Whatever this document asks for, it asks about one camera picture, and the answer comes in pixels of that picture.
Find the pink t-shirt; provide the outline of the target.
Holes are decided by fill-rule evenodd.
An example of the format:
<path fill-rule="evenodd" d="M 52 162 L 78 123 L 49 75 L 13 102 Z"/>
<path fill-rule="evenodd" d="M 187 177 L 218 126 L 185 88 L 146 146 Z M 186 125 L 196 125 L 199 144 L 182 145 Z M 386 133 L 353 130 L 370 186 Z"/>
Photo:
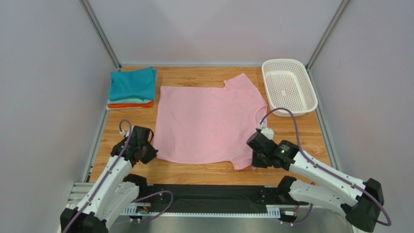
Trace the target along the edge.
<path fill-rule="evenodd" d="M 247 139 L 267 103 L 246 74 L 223 87 L 162 86 L 153 146 L 161 160 L 203 165 L 230 162 L 236 170 L 252 163 Z"/>

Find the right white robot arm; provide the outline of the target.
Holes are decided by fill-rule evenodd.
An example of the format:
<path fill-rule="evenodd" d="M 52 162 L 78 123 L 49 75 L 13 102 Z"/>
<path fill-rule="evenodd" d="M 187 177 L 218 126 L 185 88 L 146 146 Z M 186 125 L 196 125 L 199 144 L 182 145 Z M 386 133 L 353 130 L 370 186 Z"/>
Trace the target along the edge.
<path fill-rule="evenodd" d="M 318 185 L 306 184 L 285 176 L 276 188 L 283 201 L 308 202 L 343 215 L 348 223 L 372 233 L 379 224 L 384 207 L 382 185 L 370 178 L 366 181 L 346 175 L 311 156 L 286 140 L 279 144 L 255 132 L 247 145 L 253 150 L 253 162 L 263 167 L 282 168 L 302 175 Z"/>

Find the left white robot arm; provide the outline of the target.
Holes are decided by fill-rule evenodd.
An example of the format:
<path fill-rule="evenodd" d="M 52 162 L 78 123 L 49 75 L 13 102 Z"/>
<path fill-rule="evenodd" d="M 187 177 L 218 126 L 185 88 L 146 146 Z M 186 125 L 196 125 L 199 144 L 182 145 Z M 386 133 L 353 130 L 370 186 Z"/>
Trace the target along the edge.
<path fill-rule="evenodd" d="M 122 211 L 139 196 L 146 178 L 131 174 L 138 162 L 147 164 L 157 157 L 151 141 L 154 132 L 133 126 L 120 131 L 123 139 L 111 153 L 105 169 L 92 188 L 73 209 L 65 208 L 60 216 L 64 233 L 107 233 Z"/>

